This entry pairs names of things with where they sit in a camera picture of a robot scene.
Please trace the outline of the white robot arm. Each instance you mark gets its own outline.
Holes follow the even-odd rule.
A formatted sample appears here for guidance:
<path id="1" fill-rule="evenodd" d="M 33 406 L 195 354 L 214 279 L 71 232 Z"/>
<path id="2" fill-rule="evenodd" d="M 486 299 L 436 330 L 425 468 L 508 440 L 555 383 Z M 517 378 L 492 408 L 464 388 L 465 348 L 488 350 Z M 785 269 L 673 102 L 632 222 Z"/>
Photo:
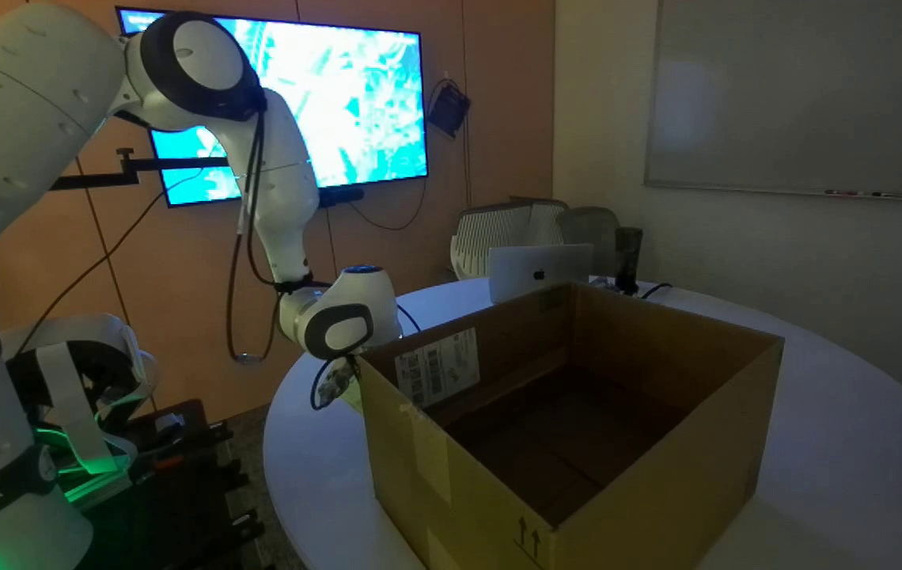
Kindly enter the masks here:
<path id="1" fill-rule="evenodd" d="M 112 118 L 149 128 L 204 125 L 226 145 L 288 341 L 344 364 L 398 334 L 384 269 L 356 266 L 333 285 L 315 280 L 304 223 L 320 190 L 304 135 L 234 36 L 199 11 L 167 11 L 127 42 L 48 0 L 0 14 L 0 234 Z M 76 570 L 90 547 L 93 523 L 58 488 L 0 341 L 0 570 Z"/>

